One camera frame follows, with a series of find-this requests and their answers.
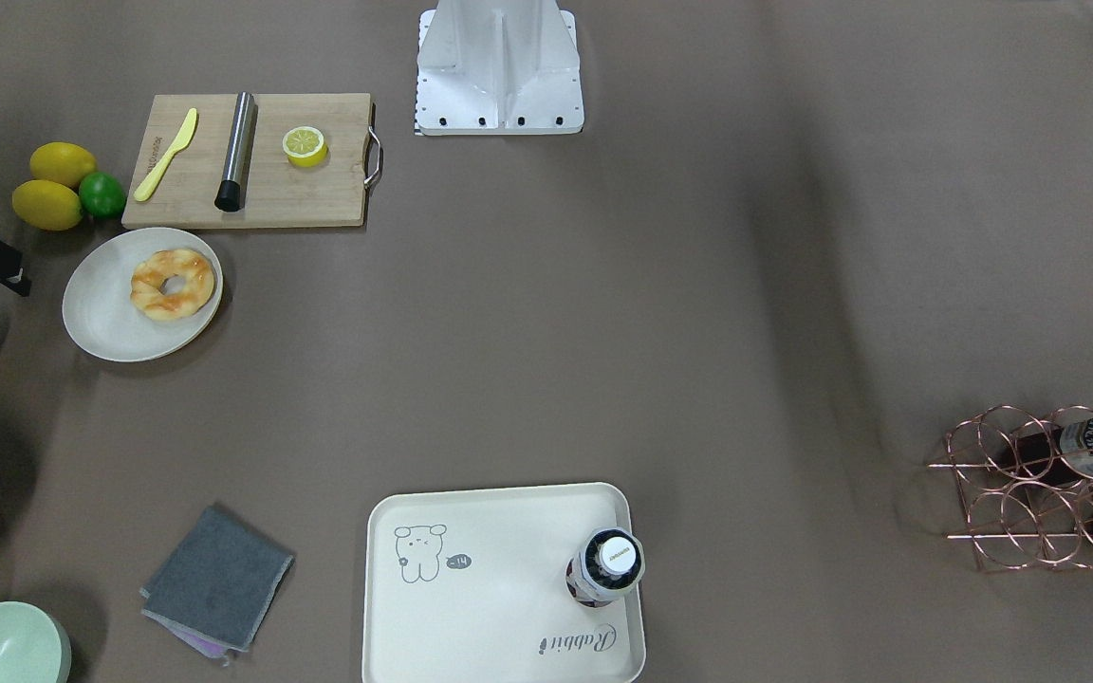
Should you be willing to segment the bottle in rack rear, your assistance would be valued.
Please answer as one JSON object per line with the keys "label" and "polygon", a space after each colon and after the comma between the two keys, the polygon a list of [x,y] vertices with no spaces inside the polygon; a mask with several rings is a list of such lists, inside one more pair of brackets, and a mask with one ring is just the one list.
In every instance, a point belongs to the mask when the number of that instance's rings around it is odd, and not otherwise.
{"label": "bottle in rack rear", "polygon": [[1055,425],[1016,441],[1019,461],[1041,483],[1074,485],[1093,479],[1093,416],[1070,425]]}

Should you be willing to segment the cream rabbit tray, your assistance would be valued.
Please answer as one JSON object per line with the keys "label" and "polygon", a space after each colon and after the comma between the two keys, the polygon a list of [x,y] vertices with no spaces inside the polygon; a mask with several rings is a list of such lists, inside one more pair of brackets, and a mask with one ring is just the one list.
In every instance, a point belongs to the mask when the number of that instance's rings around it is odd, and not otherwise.
{"label": "cream rabbit tray", "polygon": [[393,494],[367,527],[364,682],[633,682],[636,586],[581,572],[596,533],[632,530],[607,483]]}

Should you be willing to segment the grey folded cloth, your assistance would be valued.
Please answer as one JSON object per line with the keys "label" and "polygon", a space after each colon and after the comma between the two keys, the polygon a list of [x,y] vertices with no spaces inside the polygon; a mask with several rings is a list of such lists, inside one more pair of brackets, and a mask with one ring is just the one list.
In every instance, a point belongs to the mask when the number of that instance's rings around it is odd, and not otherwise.
{"label": "grey folded cloth", "polygon": [[227,664],[249,651],[294,558],[215,503],[140,588],[140,612],[197,653]]}

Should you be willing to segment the wooden cutting board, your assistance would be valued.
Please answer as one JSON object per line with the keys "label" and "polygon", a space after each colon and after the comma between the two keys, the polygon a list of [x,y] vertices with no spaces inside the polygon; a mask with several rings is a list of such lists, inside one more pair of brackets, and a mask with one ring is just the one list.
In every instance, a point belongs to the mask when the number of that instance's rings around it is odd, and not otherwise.
{"label": "wooden cutting board", "polygon": [[[198,111],[190,146],[178,152],[146,202],[127,199],[127,229],[334,229],[359,228],[381,157],[371,128],[368,92],[259,94],[244,203],[238,212],[215,207],[218,182],[230,155],[234,94],[158,94],[140,140],[133,181],[141,182],[171,146],[188,109]],[[287,130],[309,125],[322,131],[328,156],[317,167],[295,167],[282,150]]]}

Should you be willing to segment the yellow plastic knife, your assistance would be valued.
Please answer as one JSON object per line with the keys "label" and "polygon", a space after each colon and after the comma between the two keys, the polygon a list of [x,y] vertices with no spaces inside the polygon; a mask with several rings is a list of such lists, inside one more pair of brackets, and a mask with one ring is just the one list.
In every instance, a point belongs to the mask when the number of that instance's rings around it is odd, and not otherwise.
{"label": "yellow plastic knife", "polygon": [[138,187],[136,187],[133,198],[136,202],[144,203],[151,199],[152,195],[155,195],[157,186],[163,181],[164,175],[168,172],[171,167],[171,161],[173,161],[178,153],[187,150],[191,146],[192,139],[195,137],[196,128],[198,128],[199,111],[198,109],[190,108],[186,111],[185,120],[179,125],[179,129],[171,139],[171,144],[166,150],[161,153],[157,157],[156,164],[153,165],[151,170],[146,173],[146,176]]}

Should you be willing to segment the white round plate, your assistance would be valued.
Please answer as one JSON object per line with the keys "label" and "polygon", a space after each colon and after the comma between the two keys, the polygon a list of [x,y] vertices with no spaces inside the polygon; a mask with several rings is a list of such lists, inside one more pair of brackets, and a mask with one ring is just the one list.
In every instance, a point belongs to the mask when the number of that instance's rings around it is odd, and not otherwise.
{"label": "white round plate", "polygon": [[[215,288],[198,311],[158,323],[139,311],[129,295],[136,267],[153,252],[191,249],[203,255],[215,275]],[[208,243],[183,229],[144,228],[114,237],[83,259],[64,290],[66,333],[96,358],[116,362],[158,360],[190,344],[218,311],[224,271]]]}

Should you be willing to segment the glazed donut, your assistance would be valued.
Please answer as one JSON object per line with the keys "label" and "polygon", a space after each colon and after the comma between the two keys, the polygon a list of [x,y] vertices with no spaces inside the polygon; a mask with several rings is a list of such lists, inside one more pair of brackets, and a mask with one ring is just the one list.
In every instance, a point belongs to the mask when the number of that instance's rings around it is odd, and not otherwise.
{"label": "glazed donut", "polygon": [[130,302],[158,323],[200,310],[216,290],[216,273],[203,254],[179,248],[153,252],[131,276]]}

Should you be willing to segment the half lemon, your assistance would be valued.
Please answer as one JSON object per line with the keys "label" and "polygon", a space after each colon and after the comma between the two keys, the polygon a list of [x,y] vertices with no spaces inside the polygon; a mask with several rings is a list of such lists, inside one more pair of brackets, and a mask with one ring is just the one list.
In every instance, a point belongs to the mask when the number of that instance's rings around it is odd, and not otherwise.
{"label": "half lemon", "polygon": [[281,146],[287,163],[299,168],[313,168],[328,157],[328,142],[321,130],[303,125],[292,128],[282,137]]}

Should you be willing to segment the dark drink bottle on tray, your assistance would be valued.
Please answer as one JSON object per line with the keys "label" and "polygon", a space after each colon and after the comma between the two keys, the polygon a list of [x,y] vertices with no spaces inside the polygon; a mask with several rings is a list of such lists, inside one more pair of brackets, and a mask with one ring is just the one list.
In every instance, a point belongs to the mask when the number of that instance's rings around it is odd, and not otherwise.
{"label": "dark drink bottle on tray", "polygon": [[585,608],[623,600],[642,580],[646,560],[637,537],[623,527],[593,530],[565,566],[565,587]]}

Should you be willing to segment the green bowl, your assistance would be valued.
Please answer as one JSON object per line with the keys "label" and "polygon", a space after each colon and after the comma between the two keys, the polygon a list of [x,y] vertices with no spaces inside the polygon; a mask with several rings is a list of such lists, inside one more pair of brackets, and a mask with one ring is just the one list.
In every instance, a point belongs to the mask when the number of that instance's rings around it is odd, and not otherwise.
{"label": "green bowl", "polygon": [[0,602],[0,682],[64,682],[72,661],[57,619],[30,602]]}

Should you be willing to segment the yellow lemon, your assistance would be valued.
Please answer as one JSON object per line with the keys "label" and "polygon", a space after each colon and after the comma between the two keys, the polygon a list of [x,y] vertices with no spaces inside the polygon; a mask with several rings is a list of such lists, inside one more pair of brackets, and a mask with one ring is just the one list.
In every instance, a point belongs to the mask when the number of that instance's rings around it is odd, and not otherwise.
{"label": "yellow lemon", "polygon": [[80,182],[97,172],[97,160],[79,144],[51,141],[31,153],[28,168],[35,180],[60,182],[78,190]]}
{"label": "yellow lemon", "polygon": [[72,189],[49,180],[21,182],[11,195],[16,216],[32,228],[73,229],[83,219],[83,207]]}

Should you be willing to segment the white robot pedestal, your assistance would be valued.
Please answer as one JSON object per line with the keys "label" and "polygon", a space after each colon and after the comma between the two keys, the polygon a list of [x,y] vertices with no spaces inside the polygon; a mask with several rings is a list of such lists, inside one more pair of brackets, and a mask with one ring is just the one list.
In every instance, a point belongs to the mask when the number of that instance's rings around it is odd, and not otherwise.
{"label": "white robot pedestal", "polygon": [[555,1],[439,1],[418,27],[418,136],[581,133],[577,22]]}

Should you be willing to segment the green lime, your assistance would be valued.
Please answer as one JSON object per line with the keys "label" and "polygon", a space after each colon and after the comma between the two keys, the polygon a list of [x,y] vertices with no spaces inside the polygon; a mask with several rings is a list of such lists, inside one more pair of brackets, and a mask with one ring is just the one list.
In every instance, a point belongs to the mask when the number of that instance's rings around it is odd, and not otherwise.
{"label": "green lime", "polygon": [[104,172],[87,174],[79,182],[78,196],[83,211],[94,219],[119,219],[127,204],[121,184]]}

